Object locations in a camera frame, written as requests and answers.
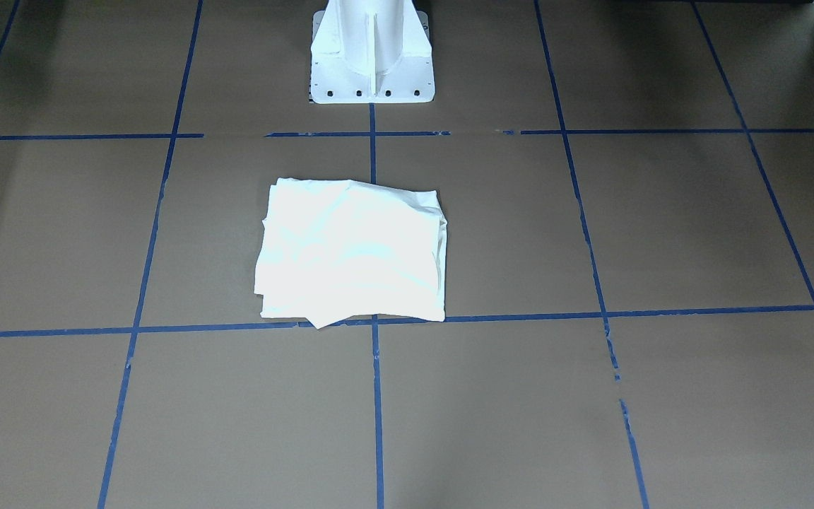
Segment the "cream long-sleeve printed shirt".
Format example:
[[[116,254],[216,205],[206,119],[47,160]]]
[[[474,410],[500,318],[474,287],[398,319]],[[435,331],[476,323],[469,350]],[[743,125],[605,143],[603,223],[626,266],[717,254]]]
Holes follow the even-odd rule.
[[[359,315],[445,319],[448,220],[436,191],[280,178],[262,226],[261,318],[317,329]]]

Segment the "white pedestal column with base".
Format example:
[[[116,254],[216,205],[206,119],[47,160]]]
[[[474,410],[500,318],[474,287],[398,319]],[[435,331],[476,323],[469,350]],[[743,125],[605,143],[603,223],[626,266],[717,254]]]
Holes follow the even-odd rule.
[[[413,1],[329,1],[312,16],[308,97],[320,105],[430,103],[429,16]]]

